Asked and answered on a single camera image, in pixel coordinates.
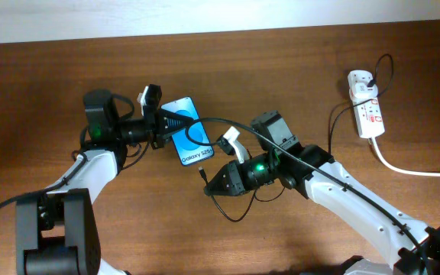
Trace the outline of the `blue Galaxy smartphone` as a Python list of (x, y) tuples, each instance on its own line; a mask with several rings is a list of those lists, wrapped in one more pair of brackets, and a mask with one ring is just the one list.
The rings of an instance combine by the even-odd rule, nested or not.
[[(178, 115), (188, 116), (193, 120), (199, 119), (199, 114), (190, 97), (177, 99), (161, 106), (163, 110), (173, 112)], [(201, 122), (197, 122), (189, 128), (189, 136), (200, 143), (207, 144), (210, 142), (208, 135)], [(172, 136), (176, 152), (183, 166), (190, 166), (209, 159), (214, 156), (215, 152), (212, 146), (203, 146), (191, 142), (185, 134), (185, 128)]]

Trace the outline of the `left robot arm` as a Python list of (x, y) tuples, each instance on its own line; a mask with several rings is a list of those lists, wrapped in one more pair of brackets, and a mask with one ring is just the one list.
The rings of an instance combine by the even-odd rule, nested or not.
[(52, 185), (16, 202), (19, 274), (120, 274), (102, 259), (92, 204), (122, 170), (128, 147), (162, 148), (192, 120), (159, 107), (150, 84), (138, 96), (141, 118), (120, 115), (119, 95), (95, 89), (83, 97), (87, 126), (73, 165)]

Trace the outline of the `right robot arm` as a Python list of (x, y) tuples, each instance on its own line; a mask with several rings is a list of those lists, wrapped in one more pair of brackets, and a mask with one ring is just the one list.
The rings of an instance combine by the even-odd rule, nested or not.
[(264, 150), (259, 156), (240, 144), (239, 128), (232, 122), (218, 139), (237, 158), (206, 183), (207, 196), (241, 196), (279, 180), (335, 213), (384, 259), (378, 264), (353, 256), (343, 263), (344, 274), (440, 274), (440, 226), (432, 228), (381, 199), (321, 147), (302, 146), (277, 111), (254, 118), (247, 128)]

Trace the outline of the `white charger adapter plug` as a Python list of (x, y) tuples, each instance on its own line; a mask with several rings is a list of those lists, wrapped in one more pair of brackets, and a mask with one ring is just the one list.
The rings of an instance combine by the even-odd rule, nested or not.
[(352, 102), (359, 103), (368, 99), (376, 98), (378, 88), (376, 85), (368, 87), (363, 82), (357, 82), (349, 89), (349, 96)]

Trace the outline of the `white power strip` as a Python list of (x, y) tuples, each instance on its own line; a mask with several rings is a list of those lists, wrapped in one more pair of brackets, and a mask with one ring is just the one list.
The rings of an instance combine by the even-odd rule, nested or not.
[[(368, 87), (374, 86), (376, 84), (370, 83), (373, 80), (373, 75), (365, 70), (352, 70), (348, 74), (349, 89), (355, 83), (365, 83)], [(385, 132), (377, 97), (359, 103), (352, 103), (358, 134), (361, 138), (371, 139)]]

